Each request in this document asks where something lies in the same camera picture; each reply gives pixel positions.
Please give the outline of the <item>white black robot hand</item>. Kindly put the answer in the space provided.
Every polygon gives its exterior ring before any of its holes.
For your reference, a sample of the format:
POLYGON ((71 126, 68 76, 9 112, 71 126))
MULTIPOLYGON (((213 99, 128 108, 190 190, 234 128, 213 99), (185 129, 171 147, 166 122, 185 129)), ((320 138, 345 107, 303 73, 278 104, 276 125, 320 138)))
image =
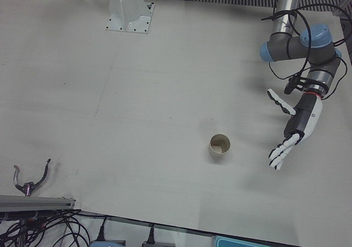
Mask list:
POLYGON ((320 95, 313 92, 302 94, 299 102, 294 107, 286 103, 272 89, 268 89, 267 94, 270 100, 281 108, 283 113, 290 115, 283 132, 283 141, 268 155, 269 166, 279 170, 289 152, 314 132, 322 112, 323 103, 320 95))

